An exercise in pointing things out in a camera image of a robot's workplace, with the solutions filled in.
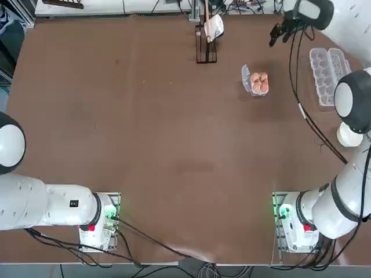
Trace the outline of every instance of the brown table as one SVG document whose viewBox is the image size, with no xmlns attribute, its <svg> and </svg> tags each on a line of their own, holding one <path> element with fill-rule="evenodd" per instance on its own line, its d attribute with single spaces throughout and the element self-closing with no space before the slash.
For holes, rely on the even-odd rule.
<svg viewBox="0 0 371 278">
<path fill-rule="evenodd" d="M 316 188 L 342 168 L 301 117 L 289 84 L 290 45 L 280 40 L 269 48 L 280 21 L 225 17 L 214 65 L 196 65 L 194 27 L 184 16 L 39 21 L 27 32 L 8 105 L 27 136 L 17 172 L 121 192 L 128 222 L 197 258 L 269 264 L 272 191 Z M 335 139 L 339 118 L 318 109 L 308 63 L 314 46 L 333 44 L 319 34 L 314 42 L 303 40 L 300 94 L 345 152 Z M 244 91 L 245 63 L 268 72 L 266 97 Z M 365 256 L 370 227 L 364 226 L 342 264 L 371 264 Z M 78 241 L 76 227 L 39 230 Z M 141 262 L 180 259 L 123 231 Z M 1 232 L 0 243 L 1 262 L 76 262 L 24 231 Z M 118 253 L 126 254 L 122 243 Z"/>
</svg>

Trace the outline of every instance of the white object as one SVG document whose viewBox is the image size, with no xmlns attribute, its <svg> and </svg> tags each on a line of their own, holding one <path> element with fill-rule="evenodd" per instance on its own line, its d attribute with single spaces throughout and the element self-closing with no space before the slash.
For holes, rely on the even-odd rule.
<svg viewBox="0 0 371 278">
<path fill-rule="evenodd" d="M 350 114 L 353 107 L 352 89 L 345 82 L 337 85 L 335 94 L 335 108 L 341 117 L 346 117 Z"/>
<path fill-rule="evenodd" d="M 336 188 L 345 207 L 353 215 L 359 216 L 361 211 L 361 189 L 363 172 L 370 142 L 364 139 L 357 148 L 357 152 L 351 161 L 345 166 L 344 170 L 336 177 Z M 336 207 L 331 189 L 326 189 L 325 193 L 313 206 L 314 224 L 321 232 L 330 239 L 336 239 L 346 235 L 357 225 L 357 222 L 350 221 L 342 215 Z M 371 213 L 371 180 L 370 174 L 366 179 L 365 208 L 363 216 Z"/>
<path fill-rule="evenodd" d="M 341 123 L 336 135 L 339 143 L 344 147 L 358 147 L 363 140 L 363 135 L 353 132 L 346 123 Z"/>
<path fill-rule="evenodd" d="M 286 241 L 289 247 L 288 251 L 291 253 L 310 253 L 317 245 L 319 231 L 304 230 L 296 211 L 296 199 L 298 195 L 299 192 L 291 192 L 285 197 L 284 203 L 279 208 L 280 216 L 285 215 L 281 219 L 281 223 L 285 231 Z M 311 220 L 312 218 L 306 215 L 306 219 Z"/>
<path fill-rule="evenodd" d="M 349 62 L 340 49 L 313 48 L 310 51 L 310 62 L 319 104 L 334 106 L 334 93 L 339 80 L 351 72 Z"/>
<path fill-rule="evenodd" d="M 93 231 L 83 231 L 81 228 L 79 228 L 80 242 L 87 246 L 92 246 L 102 250 L 108 250 L 108 246 L 110 245 L 111 240 L 111 234 L 113 234 L 114 231 L 108 229 L 108 225 L 107 227 L 105 226 L 107 222 L 110 221 L 105 217 L 105 213 L 107 211 L 116 212 L 116 208 L 107 194 L 98 193 L 98 197 L 101 201 L 102 208 L 100 210 L 98 223 L 95 225 Z M 82 250 L 84 252 L 97 252 L 97 250 L 91 248 L 83 248 Z"/>
<path fill-rule="evenodd" d="M 106 217 L 107 212 L 116 213 L 108 194 L 98 193 L 95 197 L 88 188 L 79 185 L 45 185 L 36 178 L 0 175 L 0 231 L 33 226 L 88 225 L 97 219 L 93 231 L 79 230 L 80 241 L 108 250 L 114 230 L 110 224 L 112 220 Z"/>
<path fill-rule="evenodd" d="M 0 164 L 5 167 L 16 165 L 26 150 L 26 139 L 15 125 L 0 128 Z"/>
<path fill-rule="evenodd" d="M 224 24 L 219 14 L 214 15 L 210 20 L 210 34 L 206 30 L 206 23 L 204 24 L 206 36 L 210 36 L 212 42 L 215 38 L 220 36 L 224 32 Z"/>
</svg>

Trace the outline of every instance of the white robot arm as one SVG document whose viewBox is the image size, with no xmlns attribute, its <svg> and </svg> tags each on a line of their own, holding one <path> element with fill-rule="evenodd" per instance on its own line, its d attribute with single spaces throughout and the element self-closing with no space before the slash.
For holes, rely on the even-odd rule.
<svg viewBox="0 0 371 278">
<path fill-rule="evenodd" d="M 0 112 L 0 231 L 79 226 L 82 244 L 108 250 L 116 222 L 110 217 L 117 216 L 110 196 L 79 185 L 44 184 L 9 173 L 21 163 L 25 152 L 21 126 Z"/>
<path fill-rule="evenodd" d="M 299 19 L 319 29 L 365 66 L 371 64 L 371 1 L 283 0 L 283 11 L 286 18 Z M 336 239 L 358 224 L 371 137 L 371 68 L 343 77 L 336 87 L 334 103 L 341 120 L 352 131 L 365 136 L 353 159 L 330 183 L 313 191 L 291 192 L 285 197 L 279 215 L 283 218 L 289 251 L 293 253 L 310 252 L 319 233 Z M 362 217 L 371 213 L 370 185 L 368 175 Z"/>
</svg>

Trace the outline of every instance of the clear plastic egg carton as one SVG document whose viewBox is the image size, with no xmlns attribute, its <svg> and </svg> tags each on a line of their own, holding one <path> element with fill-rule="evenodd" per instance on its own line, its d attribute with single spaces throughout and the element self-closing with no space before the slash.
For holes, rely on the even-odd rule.
<svg viewBox="0 0 371 278">
<path fill-rule="evenodd" d="M 334 106 L 334 92 L 339 80 L 351 72 L 340 49 L 313 48 L 309 54 L 319 104 Z"/>
</svg>

